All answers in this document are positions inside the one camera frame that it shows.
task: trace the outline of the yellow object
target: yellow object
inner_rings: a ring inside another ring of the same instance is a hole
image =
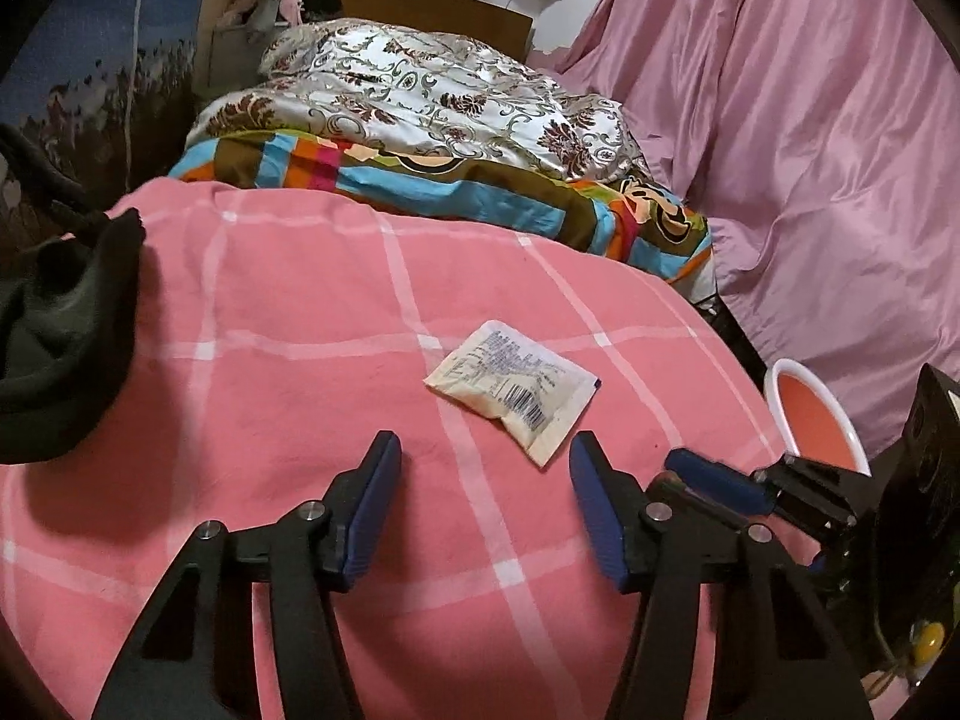
[[[946,638],[947,630],[940,623],[924,625],[913,644],[913,664],[917,668],[923,668],[933,661],[944,648]]]

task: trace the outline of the pink checkered bedsheet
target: pink checkered bedsheet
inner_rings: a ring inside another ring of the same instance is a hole
[[[368,718],[602,717],[635,599],[589,555],[566,445],[541,472],[421,380],[501,319],[600,376],[580,427],[641,483],[677,445],[769,464],[781,441],[760,395],[683,298],[555,242],[323,191],[158,179],[127,204],[148,231],[130,378],[69,456],[0,470],[0,605],[56,697],[90,716],[198,522],[274,522],[388,428],[400,489],[373,570],[335,599]],[[703,636],[689,717],[706,712]]]

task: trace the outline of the black bag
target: black bag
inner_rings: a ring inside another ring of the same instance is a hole
[[[71,450],[100,421],[133,357],[140,215],[77,210],[83,192],[23,136],[0,152],[25,194],[73,238],[24,251],[0,274],[0,463]]]

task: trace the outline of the colorful striped blanket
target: colorful striped blanket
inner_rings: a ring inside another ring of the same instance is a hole
[[[690,302],[715,290],[707,220],[649,176],[565,183],[479,159],[395,154],[299,131],[244,131],[191,146],[170,175],[241,189],[334,191],[381,211],[471,220],[626,263]]]

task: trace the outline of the blue gripper pad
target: blue gripper pad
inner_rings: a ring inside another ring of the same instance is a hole
[[[383,530],[387,509],[400,478],[400,439],[394,433],[381,432],[374,439],[361,466],[354,472],[359,500],[352,520],[347,525],[347,550],[343,576],[352,587],[370,570],[373,552]]]
[[[570,480],[600,571],[620,592],[626,592],[630,571],[624,552],[623,525],[602,478],[604,474],[613,474],[613,469],[599,448],[592,433],[573,437]]]
[[[772,514],[776,498],[764,485],[749,476],[700,457],[689,449],[674,449],[666,456],[664,467],[677,474],[683,483],[703,498],[733,509],[743,517]]]

